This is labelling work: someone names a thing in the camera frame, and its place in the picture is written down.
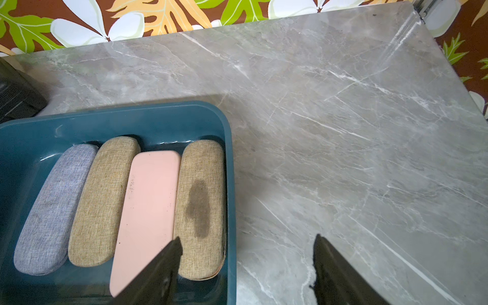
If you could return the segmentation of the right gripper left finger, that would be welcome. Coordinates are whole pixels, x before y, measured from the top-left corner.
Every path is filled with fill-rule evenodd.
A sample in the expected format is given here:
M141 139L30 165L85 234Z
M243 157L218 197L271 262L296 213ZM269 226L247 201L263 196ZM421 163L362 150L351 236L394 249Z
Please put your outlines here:
M177 237L122 290L111 304L173 304L182 256Z

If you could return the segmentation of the stained tan glasses case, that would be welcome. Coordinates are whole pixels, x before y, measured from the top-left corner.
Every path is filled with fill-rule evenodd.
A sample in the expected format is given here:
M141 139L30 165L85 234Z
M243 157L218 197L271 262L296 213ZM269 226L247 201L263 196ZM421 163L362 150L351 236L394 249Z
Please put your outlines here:
M224 151L216 141L195 141L183 152L174 236L182 244L180 276L204 281L220 272L226 251L226 183Z

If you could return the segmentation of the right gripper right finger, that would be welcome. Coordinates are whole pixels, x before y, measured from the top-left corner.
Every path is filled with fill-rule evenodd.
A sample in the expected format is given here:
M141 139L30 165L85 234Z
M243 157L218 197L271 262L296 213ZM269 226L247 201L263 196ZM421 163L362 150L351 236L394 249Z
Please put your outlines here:
M316 280L311 288L318 304L389 304L321 235L313 245L313 266Z

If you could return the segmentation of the black plastic tool case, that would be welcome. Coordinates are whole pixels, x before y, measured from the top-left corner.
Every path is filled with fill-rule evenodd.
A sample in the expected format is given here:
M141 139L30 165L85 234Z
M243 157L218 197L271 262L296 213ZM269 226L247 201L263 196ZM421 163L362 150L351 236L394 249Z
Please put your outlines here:
M1 123L31 118L47 107L48 101L1 57Z

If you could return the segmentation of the tan fabric glasses case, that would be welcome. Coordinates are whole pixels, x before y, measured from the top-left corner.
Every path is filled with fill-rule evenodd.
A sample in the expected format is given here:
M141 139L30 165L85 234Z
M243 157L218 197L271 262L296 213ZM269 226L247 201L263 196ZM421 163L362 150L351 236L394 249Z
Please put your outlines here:
M135 138L105 142L91 164L69 238L70 262L79 267L104 264L114 256L128 176L141 152Z

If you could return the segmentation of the pink hard glasses case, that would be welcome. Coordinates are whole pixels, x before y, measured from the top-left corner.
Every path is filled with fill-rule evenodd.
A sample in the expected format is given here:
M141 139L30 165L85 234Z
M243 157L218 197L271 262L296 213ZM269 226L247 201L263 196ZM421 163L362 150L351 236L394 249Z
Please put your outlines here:
M150 151L132 161L109 283L123 289L172 241L180 154Z

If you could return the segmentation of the teal plastic storage box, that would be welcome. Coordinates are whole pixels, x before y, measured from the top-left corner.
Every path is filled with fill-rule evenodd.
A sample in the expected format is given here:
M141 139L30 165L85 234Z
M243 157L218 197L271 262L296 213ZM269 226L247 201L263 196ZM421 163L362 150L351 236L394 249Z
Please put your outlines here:
M67 262L57 271L30 276L17 271L13 254L32 205L48 174L67 149L102 145L118 136L137 139L142 151L214 140L225 152L227 187L226 259L215 278L175 279L175 304L236 303L236 208L231 128L222 111L201 102L107 108L17 119L1 125L1 303L109 304L112 264L80 268Z

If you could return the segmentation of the lilac fabric glasses case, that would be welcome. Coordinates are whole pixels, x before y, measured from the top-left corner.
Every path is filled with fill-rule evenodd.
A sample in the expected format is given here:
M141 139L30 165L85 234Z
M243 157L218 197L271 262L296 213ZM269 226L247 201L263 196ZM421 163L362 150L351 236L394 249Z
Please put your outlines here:
M97 152L97 146L80 144L57 160L17 241L13 256L17 271L47 275L66 262L74 216Z

